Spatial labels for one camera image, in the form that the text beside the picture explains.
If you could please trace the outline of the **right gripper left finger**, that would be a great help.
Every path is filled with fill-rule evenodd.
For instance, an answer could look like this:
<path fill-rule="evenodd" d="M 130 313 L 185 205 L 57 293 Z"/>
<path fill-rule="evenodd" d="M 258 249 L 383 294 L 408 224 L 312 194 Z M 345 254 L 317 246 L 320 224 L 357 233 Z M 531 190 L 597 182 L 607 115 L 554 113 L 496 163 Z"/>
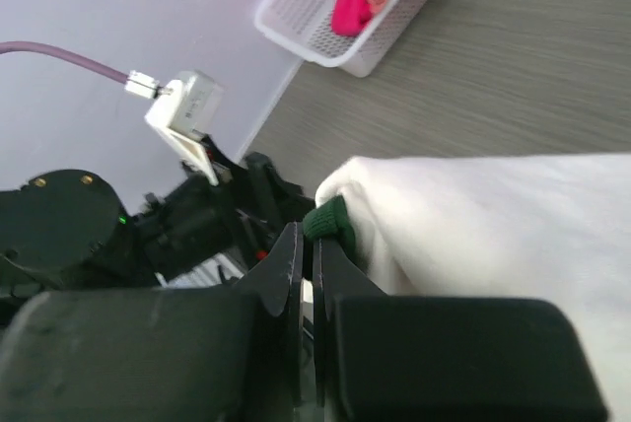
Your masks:
<path fill-rule="evenodd" d="M 5 421 L 291 421 L 304 238 L 232 284 L 44 292 L 1 341 Z"/>

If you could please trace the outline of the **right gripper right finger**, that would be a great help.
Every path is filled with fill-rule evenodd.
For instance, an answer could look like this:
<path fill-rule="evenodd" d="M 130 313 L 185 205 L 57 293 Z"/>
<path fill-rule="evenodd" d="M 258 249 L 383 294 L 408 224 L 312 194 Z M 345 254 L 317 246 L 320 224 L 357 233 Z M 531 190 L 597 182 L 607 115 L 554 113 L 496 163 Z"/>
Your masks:
<path fill-rule="evenodd" d="M 390 296 L 334 240 L 313 254 L 329 421 L 604 421 L 576 331 L 534 299 Z"/>

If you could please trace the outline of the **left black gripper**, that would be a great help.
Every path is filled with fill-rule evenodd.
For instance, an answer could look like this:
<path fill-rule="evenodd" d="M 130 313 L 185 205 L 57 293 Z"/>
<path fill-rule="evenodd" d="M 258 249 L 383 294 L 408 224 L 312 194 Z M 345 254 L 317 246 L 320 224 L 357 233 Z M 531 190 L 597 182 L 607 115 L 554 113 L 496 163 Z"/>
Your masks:
<path fill-rule="evenodd" d="M 252 269 L 285 226 L 315 208 L 303 188 L 282 178 L 269 157 L 251 153 L 243 166 L 207 153 L 218 183 L 183 165 L 186 179 L 163 198 L 145 196 L 133 217 L 139 245 L 153 272 L 172 281 L 228 251 Z"/>

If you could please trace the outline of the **white and green t-shirt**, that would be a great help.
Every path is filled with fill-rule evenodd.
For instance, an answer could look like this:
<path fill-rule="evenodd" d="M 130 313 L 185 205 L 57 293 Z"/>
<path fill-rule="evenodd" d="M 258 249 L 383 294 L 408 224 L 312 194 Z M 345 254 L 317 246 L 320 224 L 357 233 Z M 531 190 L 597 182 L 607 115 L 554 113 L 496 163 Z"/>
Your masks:
<path fill-rule="evenodd" d="M 381 289 L 555 304 L 577 329 L 613 419 L 629 419 L 628 155 L 354 157 L 315 202 L 336 196 Z"/>

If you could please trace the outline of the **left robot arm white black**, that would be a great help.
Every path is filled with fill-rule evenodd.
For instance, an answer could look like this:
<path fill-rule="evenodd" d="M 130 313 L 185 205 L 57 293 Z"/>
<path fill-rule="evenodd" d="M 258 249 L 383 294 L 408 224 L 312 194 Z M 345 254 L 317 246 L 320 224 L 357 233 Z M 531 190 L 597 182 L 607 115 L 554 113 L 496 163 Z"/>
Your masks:
<path fill-rule="evenodd" d="M 271 160 L 238 165 L 214 152 L 211 183 L 192 166 L 137 213 L 114 188 L 83 170 L 58 170 L 1 194 L 1 321 L 48 290 L 211 286 L 258 264 L 288 223 L 314 202 Z"/>

